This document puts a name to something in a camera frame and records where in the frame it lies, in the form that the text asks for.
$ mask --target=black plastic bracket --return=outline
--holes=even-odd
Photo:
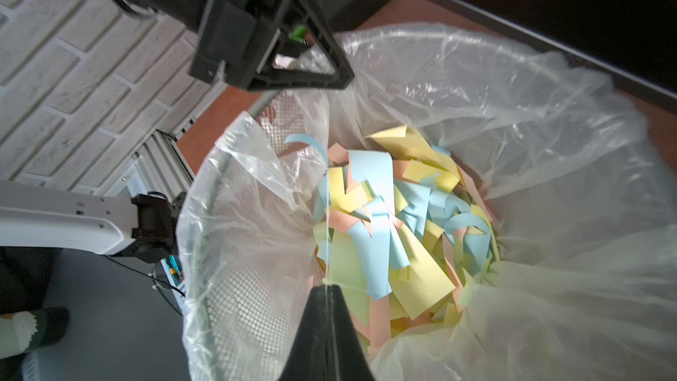
[[[280,381],[374,381],[341,288],[310,291]]]
[[[333,73],[273,67],[285,38],[298,25],[306,27]],[[222,65],[225,82],[245,90],[344,89],[354,78],[314,0],[209,0],[190,75],[212,82]]]
[[[143,194],[131,199],[139,216],[139,227],[131,231],[131,237],[136,241],[114,256],[135,257],[147,263],[156,263],[176,254],[176,222],[184,199],[185,192],[179,194],[173,203]]]

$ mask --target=blue paper strip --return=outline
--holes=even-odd
[[[430,194],[428,212],[431,221],[435,224],[443,226],[456,213],[456,210],[469,213],[470,205],[454,194],[443,191],[433,191]]]
[[[389,252],[389,263],[393,269],[400,269],[403,267],[408,267],[410,265],[409,258],[407,257],[407,252],[402,246],[402,241],[400,240],[400,235],[397,234],[395,226],[392,224],[392,218],[388,210],[386,209],[383,199],[377,198],[367,203],[364,207],[372,216],[370,220],[372,221],[372,234],[375,235],[374,227],[374,216],[387,216],[388,220],[391,222],[388,225],[388,230],[390,232],[390,252]]]
[[[463,251],[468,252],[472,257],[472,265],[470,275],[478,273],[487,257],[489,251],[489,244],[492,242],[492,234],[489,226],[484,222],[484,219],[477,215],[465,213],[459,214],[447,221],[444,224],[444,232],[447,238],[453,238],[452,233],[457,229],[465,228],[466,226],[474,226],[478,228],[483,234],[466,234],[463,237]]]
[[[370,276],[367,279],[367,290],[375,301],[388,295],[390,225],[390,218],[386,215],[378,215],[372,218]]]
[[[329,159],[327,159],[327,148],[321,144],[315,137],[311,137],[308,134],[289,134],[286,139],[284,139],[285,144],[286,143],[305,143],[312,147],[313,149],[317,150],[322,156],[322,159],[326,162],[327,165],[329,165]]]
[[[397,217],[400,218],[402,222],[409,227],[412,233],[416,230],[416,221],[417,221],[416,216],[400,212]]]
[[[430,191],[437,191],[439,189],[437,188],[437,183],[435,182],[435,179],[440,175],[441,175],[441,173],[436,173],[436,174],[427,176],[427,177],[421,179],[419,184],[426,186],[427,188],[430,189]]]
[[[404,250],[402,246],[402,240],[400,239],[400,234],[397,233],[395,225],[390,225],[390,266],[393,269],[401,269],[403,267],[408,267],[411,265],[409,257],[407,256],[407,251]]]
[[[416,216],[416,228],[412,229],[416,238],[421,240],[425,231],[425,219],[428,215],[428,199],[430,198],[430,189],[424,185],[412,184],[406,181],[395,180],[397,189],[402,193],[409,205],[405,207],[400,215],[409,214]]]
[[[374,198],[382,198],[386,209],[395,214],[393,189],[393,157],[390,153],[370,150],[348,150],[353,180],[366,182]]]
[[[387,216],[378,216],[381,218],[374,223],[379,225],[389,224]],[[372,233],[377,232],[377,228],[372,224]],[[388,235],[372,237],[363,223],[357,223],[348,230],[348,235],[353,239],[355,249],[358,251],[360,265],[364,269],[367,277],[367,292],[374,296],[374,299],[382,298],[392,291],[388,283],[388,255],[390,248],[390,231]]]

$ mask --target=black cable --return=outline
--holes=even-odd
[[[153,287],[155,287],[155,290],[157,290],[158,293],[160,293],[160,295],[163,297],[163,300],[169,305],[170,308],[172,308],[172,309],[173,309],[176,313],[178,313],[179,315],[183,316],[183,314],[181,313],[181,311],[180,311],[179,309],[176,309],[176,308],[174,307],[174,305],[169,301],[169,299],[165,296],[165,293],[163,293],[162,290],[160,290],[160,285],[159,285],[159,284],[157,284],[155,281],[153,281]]]
[[[148,279],[151,279],[151,280],[153,280],[154,283],[155,283],[155,282],[158,282],[158,283],[160,283],[160,284],[164,284],[164,285],[166,285],[168,288],[171,288],[171,289],[174,290],[175,292],[181,294],[181,297],[185,297],[185,293],[183,293],[181,290],[179,290],[178,288],[174,287],[174,286],[173,286],[172,284],[170,284],[170,283],[166,283],[166,282],[164,282],[164,281],[161,281],[161,280],[157,279],[156,277],[152,277],[152,276],[150,276],[150,275],[148,275],[148,274],[144,274],[144,273],[142,273],[142,272],[140,272],[140,271],[137,271],[137,270],[134,269],[134,268],[130,268],[130,267],[128,267],[128,266],[126,266],[126,265],[124,265],[124,264],[118,262],[117,260],[115,260],[115,259],[113,259],[113,258],[110,258],[109,256],[105,256],[105,255],[103,255],[103,254],[102,254],[102,255],[99,255],[99,256],[102,256],[102,257],[108,259],[109,261],[113,262],[115,265],[118,265],[119,267],[123,267],[123,268],[125,268],[125,269],[129,269],[130,271],[132,271],[132,272],[134,272],[134,273],[137,273],[137,274],[139,274],[139,275],[141,275],[141,276],[143,276],[143,277],[146,277],[146,278],[148,278]]]

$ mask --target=black monitor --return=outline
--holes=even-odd
[[[677,114],[677,0],[431,0],[538,50],[560,49]]]

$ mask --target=plastic trash bag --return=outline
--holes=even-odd
[[[502,262],[455,329],[385,344],[378,380],[677,377],[677,195],[647,124],[609,78],[557,53],[442,25],[341,36],[345,91],[296,90],[216,142],[179,220],[194,381],[275,380],[318,275],[313,191],[324,144],[416,126],[471,168],[501,220]],[[315,50],[304,66],[326,69]]]

